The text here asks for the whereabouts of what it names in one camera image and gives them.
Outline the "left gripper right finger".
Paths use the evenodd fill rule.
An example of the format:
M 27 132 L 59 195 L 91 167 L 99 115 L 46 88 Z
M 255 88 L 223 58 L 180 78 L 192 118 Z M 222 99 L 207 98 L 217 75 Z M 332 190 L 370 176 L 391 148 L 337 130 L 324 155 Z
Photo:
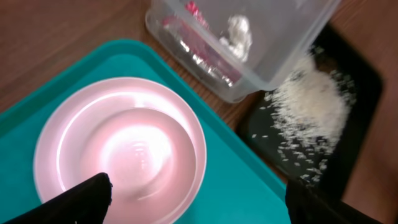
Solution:
M 289 179 L 285 204 L 292 224 L 378 224 L 379 221 L 323 194 L 303 179 Z

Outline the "small white bowl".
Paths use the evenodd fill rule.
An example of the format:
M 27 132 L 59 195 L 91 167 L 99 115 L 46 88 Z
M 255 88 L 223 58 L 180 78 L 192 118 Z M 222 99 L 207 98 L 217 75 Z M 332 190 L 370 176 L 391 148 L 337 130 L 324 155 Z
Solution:
M 149 108 L 124 110 L 100 122 L 81 153 L 83 177 L 105 172 L 116 195 L 184 200 L 197 157 L 192 140 L 171 116 Z

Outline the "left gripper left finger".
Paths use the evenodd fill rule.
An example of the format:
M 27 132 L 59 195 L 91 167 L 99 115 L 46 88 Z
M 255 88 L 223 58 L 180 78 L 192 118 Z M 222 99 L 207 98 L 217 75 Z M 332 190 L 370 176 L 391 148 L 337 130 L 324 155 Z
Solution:
M 7 223 L 103 223 L 112 188 L 108 174 L 100 172 Z

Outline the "white tissue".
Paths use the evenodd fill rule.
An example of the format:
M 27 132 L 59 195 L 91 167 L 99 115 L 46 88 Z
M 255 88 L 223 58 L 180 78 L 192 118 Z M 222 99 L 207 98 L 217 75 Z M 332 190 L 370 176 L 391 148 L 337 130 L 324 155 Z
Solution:
M 219 42 L 241 62 L 246 62 L 252 45 L 249 19 L 243 15 L 231 16 L 228 19 L 228 37 L 221 37 Z

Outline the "red snack wrapper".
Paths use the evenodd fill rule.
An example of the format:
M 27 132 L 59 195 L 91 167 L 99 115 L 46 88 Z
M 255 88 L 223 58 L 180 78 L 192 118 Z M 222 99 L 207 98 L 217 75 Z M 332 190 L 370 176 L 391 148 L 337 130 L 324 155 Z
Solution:
M 243 77 L 245 62 L 219 42 L 228 37 L 228 19 L 243 15 L 232 9 L 232 1 L 158 1 L 155 9 L 167 12 L 160 19 L 164 31 L 175 39 L 191 67 L 228 88 Z

